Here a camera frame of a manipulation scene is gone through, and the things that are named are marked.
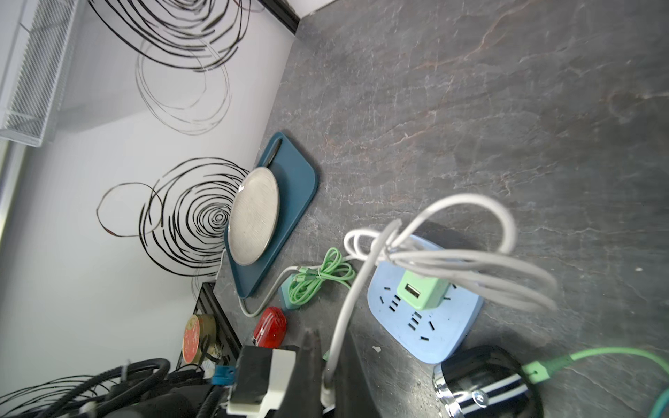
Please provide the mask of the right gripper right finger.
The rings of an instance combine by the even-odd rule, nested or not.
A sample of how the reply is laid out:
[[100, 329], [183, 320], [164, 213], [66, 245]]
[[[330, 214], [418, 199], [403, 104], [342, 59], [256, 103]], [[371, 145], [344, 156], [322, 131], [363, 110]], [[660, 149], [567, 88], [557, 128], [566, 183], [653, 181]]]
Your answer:
[[345, 334], [334, 375], [334, 417], [379, 418], [381, 414], [369, 391], [365, 373], [351, 334]]

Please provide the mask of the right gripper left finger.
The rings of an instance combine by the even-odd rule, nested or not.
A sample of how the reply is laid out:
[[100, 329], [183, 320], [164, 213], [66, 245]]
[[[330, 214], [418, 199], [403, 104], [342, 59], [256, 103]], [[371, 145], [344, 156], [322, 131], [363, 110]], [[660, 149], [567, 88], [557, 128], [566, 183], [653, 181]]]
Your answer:
[[322, 350], [319, 333], [307, 329], [287, 392], [275, 417], [322, 417]]

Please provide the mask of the red shaver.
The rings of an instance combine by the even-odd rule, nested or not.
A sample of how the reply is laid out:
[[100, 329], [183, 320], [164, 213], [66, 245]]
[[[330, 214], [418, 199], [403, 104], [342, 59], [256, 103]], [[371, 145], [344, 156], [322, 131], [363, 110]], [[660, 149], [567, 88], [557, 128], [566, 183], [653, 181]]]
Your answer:
[[278, 348], [287, 333], [287, 318], [280, 308], [266, 308], [254, 332], [253, 343], [261, 348]]

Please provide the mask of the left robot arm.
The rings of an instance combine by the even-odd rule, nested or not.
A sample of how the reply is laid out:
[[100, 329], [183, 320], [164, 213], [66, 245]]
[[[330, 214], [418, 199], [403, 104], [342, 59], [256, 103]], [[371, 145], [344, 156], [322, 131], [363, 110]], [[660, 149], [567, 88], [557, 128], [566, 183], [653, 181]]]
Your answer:
[[222, 417], [227, 395], [201, 367], [154, 358], [16, 389], [1, 396], [1, 416]]

